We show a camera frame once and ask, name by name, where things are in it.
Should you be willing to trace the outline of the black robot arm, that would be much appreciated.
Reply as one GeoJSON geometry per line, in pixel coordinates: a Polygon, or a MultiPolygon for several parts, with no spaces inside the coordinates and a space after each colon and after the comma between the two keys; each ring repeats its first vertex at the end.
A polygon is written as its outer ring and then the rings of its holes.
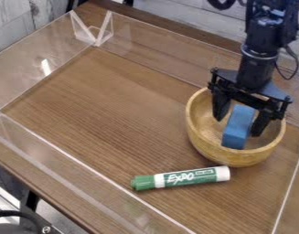
{"type": "Polygon", "coordinates": [[[280,50],[292,53],[290,44],[299,31],[299,0],[247,0],[246,40],[240,45],[239,68],[212,69],[207,88],[212,93],[212,116],[222,120],[231,101],[238,101],[258,111],[250,134],[259,136],[268,123],[280,120],[291,96],[272,81],[279,72],[280,50]]]}

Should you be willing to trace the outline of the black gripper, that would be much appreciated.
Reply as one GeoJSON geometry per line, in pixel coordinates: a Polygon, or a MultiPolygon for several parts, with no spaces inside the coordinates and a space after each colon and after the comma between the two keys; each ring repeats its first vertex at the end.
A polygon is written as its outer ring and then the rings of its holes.
{"type": "Polygon", "coordinates": [[[231,100],[235,100],[259,111],[250,128],[252,137],[262,135],[271,120],[283,119],[292,97],[268,81],[259,90],[240,88],[235,83],[238,72],[231,69],[212,68],[207,88],[212,94],[212,116],[219,122],[228,110],[231,100]]]}

